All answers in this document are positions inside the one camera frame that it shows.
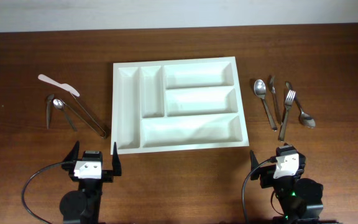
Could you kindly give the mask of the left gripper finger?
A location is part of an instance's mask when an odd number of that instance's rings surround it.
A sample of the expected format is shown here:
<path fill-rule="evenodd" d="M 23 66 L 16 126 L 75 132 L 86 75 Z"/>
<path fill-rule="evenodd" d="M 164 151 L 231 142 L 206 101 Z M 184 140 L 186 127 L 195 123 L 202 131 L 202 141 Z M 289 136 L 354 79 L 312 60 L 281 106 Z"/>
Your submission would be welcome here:
<path fill-rule="evenodd" d="M 117 143 L 113 144 L 113 152 L 112 152 L 112 174 L 113 176 L 121 176 L 122 175 L 122 166 L 119 159 L 119 154 L 117 152 Z"/>
<path fill-rule="evenodd" d="M 73 146 L 72 150 L 64 158 L 63 162 L 75 162 L 78 160 L 78 153 L 80 149 L 80 142 L 77 141 Z"/>

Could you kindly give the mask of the steel spoon bowl down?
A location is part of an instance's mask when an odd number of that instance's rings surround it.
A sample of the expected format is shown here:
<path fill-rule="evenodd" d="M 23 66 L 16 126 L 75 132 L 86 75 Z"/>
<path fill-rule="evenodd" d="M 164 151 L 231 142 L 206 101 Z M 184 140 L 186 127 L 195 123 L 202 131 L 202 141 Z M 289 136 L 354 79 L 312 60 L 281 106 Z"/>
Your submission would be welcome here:
<path fill-rule="evenodd" d="M 316 123 L 315 123 L 314 118 L 303 111 L 303 108 L 301 107 L 301 105 L 297 99 L 297 96 L 294 97 L 293 101 L 296 103 L 297 107 L 300 110 L 300 115 L 299 115 L 300 123 L 308 128 L 315 128 Z"/>

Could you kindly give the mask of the large steel fork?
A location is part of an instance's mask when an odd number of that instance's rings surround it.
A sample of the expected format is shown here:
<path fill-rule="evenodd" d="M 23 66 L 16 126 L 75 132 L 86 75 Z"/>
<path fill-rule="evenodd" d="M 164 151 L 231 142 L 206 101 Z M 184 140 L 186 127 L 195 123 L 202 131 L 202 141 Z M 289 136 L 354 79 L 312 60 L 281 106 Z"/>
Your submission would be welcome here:
<path fill-rule="evenodd" d="M 286 128 L 287 128 L 288 115 L 289 115 L 290 109 L 292 108 L 292 104 L 294 102 L 295 95 L 296 95 L 296 91 L 289 90 L 287 93 L 287 96 L 285 98 L 285 101 L 284 101 L 285 112 L 283 115 L 283 121 L 282 121 L 282 126 L 280 129 L 280 134 L 278 136 L 278 140 L 281 142 L 284 142 L 284 140 L 285 140 L 285 132 L 286 132 Z"/>

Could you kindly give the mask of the large steel spoon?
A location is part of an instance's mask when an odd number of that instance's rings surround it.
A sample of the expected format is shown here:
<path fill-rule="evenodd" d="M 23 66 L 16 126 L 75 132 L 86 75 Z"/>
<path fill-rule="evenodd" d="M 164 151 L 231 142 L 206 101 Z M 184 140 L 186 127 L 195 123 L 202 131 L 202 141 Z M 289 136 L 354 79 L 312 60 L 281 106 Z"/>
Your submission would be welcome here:
<path fill-rule="evenodd" d="M 270 127 L 273 131 L 277 131 L 278 128 L 273 120 L 272 114 L 269 110 L 269 107 L 267 105 L 267 102 L 265 100 L 265 96 L 266 96 L 266 85 L 262 80 L 256 80 L 254 83 L 254 94 L 260 98 L 262 100 L 262 103 L 264 105 L 265 108 L 265 112 L 267 114 L 268 117 L 268 121 L 270 124 Z"/>

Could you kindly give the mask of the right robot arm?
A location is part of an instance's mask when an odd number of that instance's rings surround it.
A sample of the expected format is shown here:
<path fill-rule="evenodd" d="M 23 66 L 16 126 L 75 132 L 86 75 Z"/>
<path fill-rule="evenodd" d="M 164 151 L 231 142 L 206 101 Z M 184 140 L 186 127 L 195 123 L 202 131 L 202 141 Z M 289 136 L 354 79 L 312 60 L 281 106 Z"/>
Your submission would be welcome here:
<path fill-rule="evenodd" d="M 273 217 L 273 223 L 318 223 L 323 211 L 323 185 L 302 178 L 306 157 L 294 146 L 285 144 L 276 148 L 275 155 L 258 162 L 250 151 L 251 169 L 247 180 L 259 180 L 263 189 L 272 188 L 282 211 Z"/>

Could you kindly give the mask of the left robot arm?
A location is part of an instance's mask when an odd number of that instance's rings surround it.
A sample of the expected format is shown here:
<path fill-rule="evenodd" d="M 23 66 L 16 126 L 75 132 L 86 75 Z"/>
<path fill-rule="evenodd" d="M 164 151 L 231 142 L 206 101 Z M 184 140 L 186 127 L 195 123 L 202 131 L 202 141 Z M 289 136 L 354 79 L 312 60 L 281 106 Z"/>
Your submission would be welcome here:
<path fill-rule="evenodd" d="M 66 193 L 59 205 L 64 223 L 98 223 L 103 195 L 103 184 L 112 183 L 115 176 L 122 175 L 117 146 L 113 144 L 112 169 L 103 169 L 103 154 L 100 151 L 85 151 L 79 158 L 80 143 L 64 158 L 62 169 L 70 179 L 78 182 L 78 189 Z"/>

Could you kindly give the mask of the small steel teaspoon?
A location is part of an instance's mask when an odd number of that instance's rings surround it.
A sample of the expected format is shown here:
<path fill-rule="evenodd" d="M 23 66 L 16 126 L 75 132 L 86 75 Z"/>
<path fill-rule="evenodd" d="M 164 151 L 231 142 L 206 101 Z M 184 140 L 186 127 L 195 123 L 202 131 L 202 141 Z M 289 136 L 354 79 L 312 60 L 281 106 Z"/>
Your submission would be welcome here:
<path fill-rule="evenodd" d="M 71 126 L 71 128 L 74 130 L 74 132 L 77 132 L 77 128 L 75 127 L 73 121 L 71 120 L 71 118 L 69 117 L 67 112 L 65 111 L 64 102 L 62 100 L 56 98 L 56 99 L 53 99 L 53 105 L 56 109 L 60 110 L 64 114 L 65 119 L 68 121 L 68 124 Z"/>

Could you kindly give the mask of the metal tongs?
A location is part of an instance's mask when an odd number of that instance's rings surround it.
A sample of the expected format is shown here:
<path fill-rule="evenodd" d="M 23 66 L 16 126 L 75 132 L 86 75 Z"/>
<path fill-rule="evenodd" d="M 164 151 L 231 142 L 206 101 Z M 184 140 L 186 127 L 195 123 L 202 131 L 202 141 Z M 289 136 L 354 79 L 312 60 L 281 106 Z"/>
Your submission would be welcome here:
<path fill-rule="evenodd" d="M 63 103 L 65 106 L 67 106 L 73 114 L 92 129 L 100 138 L 106 139 L 108 136 L 107 131 L 93 118 L 72 92 L 69 92 L 69 94 L 74 99 L 75 105 L 72 106 L 64 101 Z"/>

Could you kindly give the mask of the small dark steel spoon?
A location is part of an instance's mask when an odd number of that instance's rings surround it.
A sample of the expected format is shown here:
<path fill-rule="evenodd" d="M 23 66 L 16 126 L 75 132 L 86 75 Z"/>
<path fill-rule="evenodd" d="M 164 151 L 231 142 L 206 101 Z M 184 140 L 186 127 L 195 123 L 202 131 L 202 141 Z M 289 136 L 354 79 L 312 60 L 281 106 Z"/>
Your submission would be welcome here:
<path fill-rule="evenodd" d="M 51 120 L 51 106 L 52 106 L 52 101 L 54 99 L 54 94 L 50 94 L 47 96 L 46 99 L 46 126 L 47 129 L 50 129 L 50 120 Z"/>

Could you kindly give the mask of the white plastic knife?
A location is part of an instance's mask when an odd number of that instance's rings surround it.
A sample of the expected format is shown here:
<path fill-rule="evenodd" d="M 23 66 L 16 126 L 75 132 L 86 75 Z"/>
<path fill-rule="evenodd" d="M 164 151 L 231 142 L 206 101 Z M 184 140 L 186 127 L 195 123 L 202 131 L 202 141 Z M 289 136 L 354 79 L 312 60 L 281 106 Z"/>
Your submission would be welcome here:
<path fill-rule="evenodd" d="M 57 81 L 51 79 L 50 77 L 48 77 L 48 76 L 46 76 L 46 75 L 44 75 L 44 74 L 39 74 L 39 75 L 38 75 L 38 79 L 39 79 L 40 81 L 45 82 L 45 83 L 48 83 L 48 84 L 57 86 L 57 87 L 59 87 L 59 88 L 65 90 L 65 91 L 71 93 L 71 94 L 74 95 L 74 96 L 77 96 L 77 97 L 80 96 L 79 92 L 78 92 L 75 88 L 73 88 L 71 85 L 69 85 L 69 84 L 67 84 L 67 83 L 59 83 L 59 82 L 57 82 Z"/>

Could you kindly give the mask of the white plastic cutlery tray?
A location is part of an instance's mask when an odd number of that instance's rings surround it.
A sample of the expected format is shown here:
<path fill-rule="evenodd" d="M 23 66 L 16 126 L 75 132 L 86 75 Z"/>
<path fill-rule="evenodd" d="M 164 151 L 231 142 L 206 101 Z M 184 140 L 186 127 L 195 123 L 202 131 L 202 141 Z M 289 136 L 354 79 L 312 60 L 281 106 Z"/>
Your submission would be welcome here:
<path fill-rule="evenodd" d="M 247 147 L 234 57 L 115 63 L 111 150 Z"/>

